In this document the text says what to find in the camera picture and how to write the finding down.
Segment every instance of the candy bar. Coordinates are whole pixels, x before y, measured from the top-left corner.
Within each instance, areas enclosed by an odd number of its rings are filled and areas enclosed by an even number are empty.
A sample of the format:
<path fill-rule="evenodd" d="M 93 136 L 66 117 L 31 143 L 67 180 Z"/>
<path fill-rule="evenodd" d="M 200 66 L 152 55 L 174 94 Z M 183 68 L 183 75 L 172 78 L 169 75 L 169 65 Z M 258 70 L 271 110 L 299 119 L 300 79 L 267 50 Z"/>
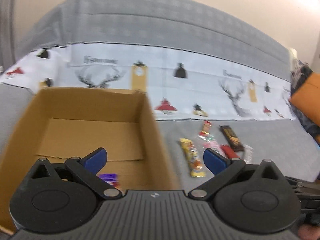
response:
<path fill-rule="evenodd" d="M 190 168 L 191 177 L 205 177 L 204 165 L 198 155 L 198 150 L 189 139 L 180 139 L 181 147 L 185 153 Z"/>
<path fill-rule="evenodd" d="M 207 137 L 210 135 L 209 131 L 211 128 L 211 123 L 209 121 L 204 121 L 201 131 L 199 132 L 199 136 Z"/>
<path fill-rule="evenodd" d="M 225 155 L 228 157 L 228 159 L 232 159 L 232 158 L 240 159 L 240 157 L 235 153 L 235 151 L 229 145 L 221 145 L 220 147 L 222 151 L 225 153 Z"/>
<path fill-rule="evenodd" d="M 220 130 L 227 139 L 228 143 L 230 144 L 230 147 L 235 151 L 243 151 L 243 145 L 240 142 L 239 138 L 236 136 L 235 132 L 231 129 L 230 126 L 224 125 L 220 126 Z"/>

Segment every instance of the hand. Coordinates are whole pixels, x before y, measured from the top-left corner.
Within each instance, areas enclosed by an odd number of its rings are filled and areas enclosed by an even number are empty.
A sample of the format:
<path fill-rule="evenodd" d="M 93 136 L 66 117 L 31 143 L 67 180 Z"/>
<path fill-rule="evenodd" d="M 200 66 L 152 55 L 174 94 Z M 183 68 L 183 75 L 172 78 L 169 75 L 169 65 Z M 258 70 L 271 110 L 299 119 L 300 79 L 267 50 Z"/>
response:
<path fill-rule="evenodd" d="M 302 240 L 317 240 L 320 237 L 320 227 L 304 224 L 299 228 L 298 236 Z"/>

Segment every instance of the yellow candy wrapper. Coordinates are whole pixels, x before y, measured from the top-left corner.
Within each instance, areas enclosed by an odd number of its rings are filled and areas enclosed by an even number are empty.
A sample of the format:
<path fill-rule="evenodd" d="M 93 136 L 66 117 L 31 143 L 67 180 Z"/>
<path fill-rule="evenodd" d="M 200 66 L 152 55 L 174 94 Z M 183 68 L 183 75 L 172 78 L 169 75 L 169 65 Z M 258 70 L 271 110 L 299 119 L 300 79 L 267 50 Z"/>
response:
<path fill-rule="evenodd" d="M 185 153 L 191 177 L 205 177 L 204 166 L 198 155 L 198 150 L 194 146 L 193 142 L 189 139 L 180 139 L 181 147 Z"/>

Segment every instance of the red lamp print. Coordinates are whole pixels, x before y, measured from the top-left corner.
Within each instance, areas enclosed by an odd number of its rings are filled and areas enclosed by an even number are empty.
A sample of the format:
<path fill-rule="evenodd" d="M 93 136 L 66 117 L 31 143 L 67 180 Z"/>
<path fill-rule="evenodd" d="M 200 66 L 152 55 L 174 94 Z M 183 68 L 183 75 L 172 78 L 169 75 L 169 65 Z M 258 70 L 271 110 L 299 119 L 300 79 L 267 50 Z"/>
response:
<path fill-rule="evenodd" d="M 24 71 L 20 67 L 17 67 L 15 70 L 8 71 L 5 74 L 7 75 L 7 78 L 12 78 L 16 74 L 24 74 Z"/>
<path fill-rule="evenodd" d="M 155 107 L 155 110 L 161 111 L 164 114 L 173 114 L 173 111 L 177 111 L 166 98 L 160 102 L 159 106 Z"/>
<path fill-rule="evenodd" d="M 264 107 L 263 112 L 268 116 L 271 116 L 272 113 L 266 106 Z"/>

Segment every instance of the gray curtain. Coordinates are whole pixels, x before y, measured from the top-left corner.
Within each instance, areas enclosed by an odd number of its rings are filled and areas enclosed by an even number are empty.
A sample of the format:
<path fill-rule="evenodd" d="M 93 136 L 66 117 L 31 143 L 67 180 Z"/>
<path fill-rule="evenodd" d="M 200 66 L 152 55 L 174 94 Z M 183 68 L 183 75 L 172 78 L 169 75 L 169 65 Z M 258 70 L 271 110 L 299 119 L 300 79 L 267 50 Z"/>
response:
<path fill-rule="evenodd" d="M 78 42 L 154 45 L 200 52 L 290 80 L 288 50 L 253 26 L 191 0 L 66 0 L 43 16 L 15 48 Z"/>
<path fill-rule="evenodd" d="M 4 70 L 15 63 L 13 5 L 14 0 L 0 0 L 0 66 Z"/>

